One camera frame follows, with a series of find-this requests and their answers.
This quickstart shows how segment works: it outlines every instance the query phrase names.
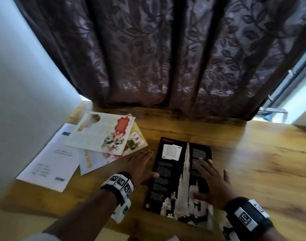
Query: hand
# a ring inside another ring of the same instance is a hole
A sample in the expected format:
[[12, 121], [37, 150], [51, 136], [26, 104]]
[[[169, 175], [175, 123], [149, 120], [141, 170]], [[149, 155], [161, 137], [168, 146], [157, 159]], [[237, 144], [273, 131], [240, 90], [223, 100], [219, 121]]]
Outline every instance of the hand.
[[125, 171], [131, 174], [134, 188], [138, 187], [145, 180], [160, 176], [156, 172], [145, 170], [145, 165], [152, 155], [153, 151], [151, 150], [142, 151], [137, 156], [133, 156], [127, 163]]
[[190, 193], [190, 197], [199, 199], [212, 204], [215, 208], [224, 210], [226, 204], [232, 199], [239, 197], [230, 184], [230, 179], [226, 169], [223, 170], [223, 178], [219, 171], [213, 166], [213, 162], [209, 159], [208, 163], [202, 158], [199, 159], [204, 168], [195, 163], [198, 171], [206, 180], [209, 186], [209, 193]]

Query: dark floral curtain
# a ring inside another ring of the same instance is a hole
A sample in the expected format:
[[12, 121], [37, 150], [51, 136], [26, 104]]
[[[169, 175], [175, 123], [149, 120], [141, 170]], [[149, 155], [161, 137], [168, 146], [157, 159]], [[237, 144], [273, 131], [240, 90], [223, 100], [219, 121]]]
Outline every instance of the dark floral curtain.
[[306, 51], [306, 0], [15, 0], [102, 107], [249, 120]]

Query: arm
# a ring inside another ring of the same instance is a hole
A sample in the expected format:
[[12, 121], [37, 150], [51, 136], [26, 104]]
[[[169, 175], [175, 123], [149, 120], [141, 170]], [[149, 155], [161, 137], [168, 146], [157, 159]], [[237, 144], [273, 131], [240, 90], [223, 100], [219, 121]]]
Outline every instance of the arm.
[[[200, 162], [203, 167], [199, 164], [195, 164], [195, 166], [206, 180], [210, 192], [208, 194], [190, 193], [190, 196], [191, 198], [206, 201], [215, 208], [224, 211], [227, 203], [239, 197], [239, 194], [231, 186], [226, 169], [223, 171], [222, 178], [219, 171], [213, 166], [211, 160], [205, 162], [200, 158]], [[254, 236], [252, 241], [286, 241], [286, 239], [274, 227], [271, 227], [262, 235]]]
[[[145, 165], [152, 154], [151, 150], [142, 151], [128, 162], [125, 171], [131, 174], [134, 188], [149, 177], [159, 177], [158, 173], [144, 173]], [[93, 241], [113, 214], [116, 206], [117, 199], [111, 191], [99, 190], [93, 197], [59, 218], [43, 233], [55, 235], [61, 241]]]

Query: wooden table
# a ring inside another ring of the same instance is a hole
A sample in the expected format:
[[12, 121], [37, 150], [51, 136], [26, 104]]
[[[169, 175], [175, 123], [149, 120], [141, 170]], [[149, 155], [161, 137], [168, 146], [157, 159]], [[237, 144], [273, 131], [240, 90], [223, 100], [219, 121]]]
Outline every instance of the wooden table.
[[[167, 137], [212, 146], [218, 169], [227, 168], [241, 195], [254, 198], [271, 216], [274, 225], [289, 240], [306, 240], [306, 128], [269, 122], [191, 120], [179, 113], [146, 108], [100, 109], [82, 102], [67, 123], [78, 124], [87, 110], [136, 117], [149, 148], [156, 152], [160, 138]], [[155, 154], [147, 167], [152, 168]], [[63, 193], [16, 181], [0, 203], [6, 211], [60, 217], [97, 191], [102, 182], [120, 171], [120, 159], [80, 176], [77, 169]], [[132, 206], [119, 225], [106, 227], [142, 240], [167, 240], [177, 235], [185, 240], [221, 240], [214, 233], [145, 211], [147, 186], [131, 194]], [[216, 211], [216, 220], [223, 212]]]

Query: black book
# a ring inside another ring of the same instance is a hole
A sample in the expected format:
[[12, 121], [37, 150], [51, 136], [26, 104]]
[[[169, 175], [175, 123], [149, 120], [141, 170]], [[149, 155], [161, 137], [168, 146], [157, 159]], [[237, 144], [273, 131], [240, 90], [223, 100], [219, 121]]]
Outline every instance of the black book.
[[[165, 145], [182, 147], [178, 161], [162, 158]], [[194, 163], [212, 159], [211, 147], [161, 138], [153, 171], [160, 177], [150, 185], [144, 208], [178, 221], [213, 230], [213, 206], [189, 197], [193, 191], [208, 193], [209, 188]]]

